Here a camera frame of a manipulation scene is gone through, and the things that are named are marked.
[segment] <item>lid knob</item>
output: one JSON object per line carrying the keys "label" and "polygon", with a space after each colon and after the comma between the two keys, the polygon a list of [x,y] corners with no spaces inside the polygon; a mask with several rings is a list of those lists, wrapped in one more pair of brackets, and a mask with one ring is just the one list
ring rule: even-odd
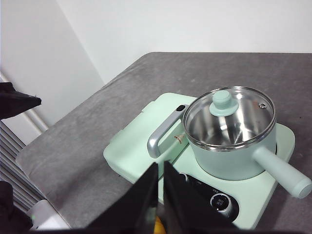
{"label": "lid knob", "polygon": [[213,102],[209,107],[213,116],[229,116],[238,109],[238,102],[226,90],[220,90],[213,95]]}

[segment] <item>sticker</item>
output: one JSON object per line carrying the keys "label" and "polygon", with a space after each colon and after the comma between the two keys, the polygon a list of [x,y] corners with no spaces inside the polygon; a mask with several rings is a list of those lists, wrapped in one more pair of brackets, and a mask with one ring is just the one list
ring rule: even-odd
{"label": "sticker", "polygon": [[179,135],[174,136],[174,138],[177,139],[180,144],[182,144],[184,137],[185,137],[185,134],[179,134]]}

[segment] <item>yellow object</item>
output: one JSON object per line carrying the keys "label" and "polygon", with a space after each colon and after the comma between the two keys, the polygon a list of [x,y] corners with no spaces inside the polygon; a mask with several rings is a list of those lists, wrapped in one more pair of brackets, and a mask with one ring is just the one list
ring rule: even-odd
{"label": "yellow object", "polygon": [[156,216],[154,234],[166,234],[164,225],[162,225],[160,218]]}

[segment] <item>lid rim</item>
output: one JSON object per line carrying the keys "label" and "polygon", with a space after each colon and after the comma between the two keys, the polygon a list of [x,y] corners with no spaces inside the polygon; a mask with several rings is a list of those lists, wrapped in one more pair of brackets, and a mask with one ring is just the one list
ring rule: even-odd
{"label": "lid rim", "polygon": [[[251,139],[249,140],[246,140],[246,141],[243,141],[243,142],[240,142],[240,143],[237,143],[237,144],[233,144],[233,145],[227,145],[227,146],[224,146],[224,145],[213,145],[213,144],[207,144],[207,143],[204,143],[204,142],[201,142],[197,139],[195,139],[194,137],[192,137],[188,131],[186,130],[186,116],[187,114],[189,113],[190,109],[192,106],[194,106],[202,97],[208,95],[208,94],[211,94],[213,92],[216,92],[216,91],[219,91],[219,90],[225,90],[225,89],[235,89],[235,88],[239,88],[239,89],[247,89],[247,90],[251,90],[251,91],[254,91],[254,92],[257,92],[259,94],[261,94],[262,96],[264,96],[265,98],[268,99],[268,101],[270,102],[270,105],[272,106],[272,110],[273,110],[273,116],[272,116],[272,119],[270,121],[270,123],[268,124],[268,126],[259,134],[257,134],[256,136],[252,137]],[[254,89],[254,88],[250,88],[250,87],[243,87],[243,86],[230,86],[230,87],[224,87],[224,88],[220,88],[220,89],[214,89],[210,92],[207,92],[203,95],[201,95],[200,97],[198,97],[197,99],[195,99],[190,105],[189,107],[187,108],[187,110],[184,112],[184,115],[183,115],[183,128],[184,128],[184,131],[188,137],[188,139],[195,145],[197,145],[198,147],[202,148],[202,149],[205,149],[205,150],[209,150],[209,151],[217,151],[217,152],[229,152],[229,151],[233,151],[233,150],[238,150],[238,149],[243,149],[243,148],[248,148],[250,147],[251,145],[253,144],[256,144],[258,142],[260,142],[261,140],[263,140],[270,132],[271,130],[273,129],[273,127],[275,126],[276,124],[276,115],[275,115],[275,105],[274,103],[272,102],[272,100],[269,98],[269,96],[267,96],[265,93],[257,90],[257,89]]]}

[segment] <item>control panel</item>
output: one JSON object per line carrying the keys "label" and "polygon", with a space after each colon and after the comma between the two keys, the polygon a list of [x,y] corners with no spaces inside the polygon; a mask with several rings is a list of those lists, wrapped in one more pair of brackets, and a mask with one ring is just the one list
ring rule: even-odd
{"label": "control panel", "polygon": [[179,174],[207,201],[207,205],[215,208],[219,213],[229,218],[232,222],[237,218],[239,213],[239,205],[234,197],[188,174],[182,172]]}

